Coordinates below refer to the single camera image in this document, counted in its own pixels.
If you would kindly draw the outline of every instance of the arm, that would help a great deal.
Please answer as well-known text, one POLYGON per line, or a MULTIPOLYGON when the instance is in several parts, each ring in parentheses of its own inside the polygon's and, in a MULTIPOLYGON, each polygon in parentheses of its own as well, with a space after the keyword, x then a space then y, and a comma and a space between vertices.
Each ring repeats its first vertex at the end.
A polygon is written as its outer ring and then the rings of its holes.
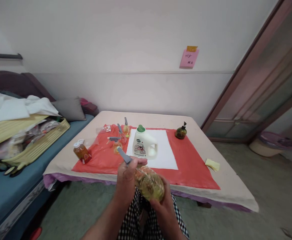
POLYGON ((147 164, 147 159, 132 158, 133 160, 128 166, 123 162, 118 167, 115 194, 97 222, 90 227, 82 240, 109 240, 117 238, 127 209, 135 194, 135 168, 137 164, 147 164))
POLYGON ((166 239, 187 240, 182 233, 176 218, 173 199, 170 195, 170 184, 163 176, 160 176, 160 178, 164 183, 164 198, 161 202, 158 202, 155 199, 150 200, 150 204, 156 212, 159 227, 166 239))

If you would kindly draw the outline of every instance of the purple bin lid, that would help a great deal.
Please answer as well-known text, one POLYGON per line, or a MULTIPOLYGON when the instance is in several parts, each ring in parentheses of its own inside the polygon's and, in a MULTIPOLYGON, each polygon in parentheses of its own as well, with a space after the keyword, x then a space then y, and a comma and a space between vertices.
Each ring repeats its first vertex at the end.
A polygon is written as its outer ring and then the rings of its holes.
POLYGON ((292 150, 292 140, 272 132, 262 132, 258 137, 271 148, 292 150))

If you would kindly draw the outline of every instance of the glass door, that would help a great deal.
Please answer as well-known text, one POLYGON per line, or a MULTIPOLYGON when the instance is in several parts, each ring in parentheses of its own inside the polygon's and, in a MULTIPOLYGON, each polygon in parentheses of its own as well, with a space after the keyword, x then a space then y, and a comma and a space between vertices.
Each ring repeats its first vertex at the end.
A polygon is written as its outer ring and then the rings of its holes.
POLYGON ((278 6, 233 81, 202 127, 211 140, 246 142, 292 106, 292 1, 278 6))

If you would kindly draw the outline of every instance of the yellow sticky note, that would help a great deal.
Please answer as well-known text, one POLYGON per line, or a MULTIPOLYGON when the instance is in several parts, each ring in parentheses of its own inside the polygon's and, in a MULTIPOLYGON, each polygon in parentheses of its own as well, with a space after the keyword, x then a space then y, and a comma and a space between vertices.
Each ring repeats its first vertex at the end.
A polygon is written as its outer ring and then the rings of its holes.
POLYGON ((195 52, 198 46, 187 46, 187 52, 195 52))
POLYGON ((215 172, 219 171, 220 164, 217 162, 214 162, 213 160, 209 158, 207 158, 205 165, 208 167, 211 167, 215 172))

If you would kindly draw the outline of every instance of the trash bin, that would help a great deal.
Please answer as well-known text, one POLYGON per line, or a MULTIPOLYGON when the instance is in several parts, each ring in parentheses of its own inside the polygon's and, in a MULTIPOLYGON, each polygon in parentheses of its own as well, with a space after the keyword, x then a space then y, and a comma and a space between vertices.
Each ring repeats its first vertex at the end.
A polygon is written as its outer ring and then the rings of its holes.
POLYGON ((272 157, 284 150, 292 150, 292 140, 272 132, 262 132, 249 148, 264 157, 272 157))

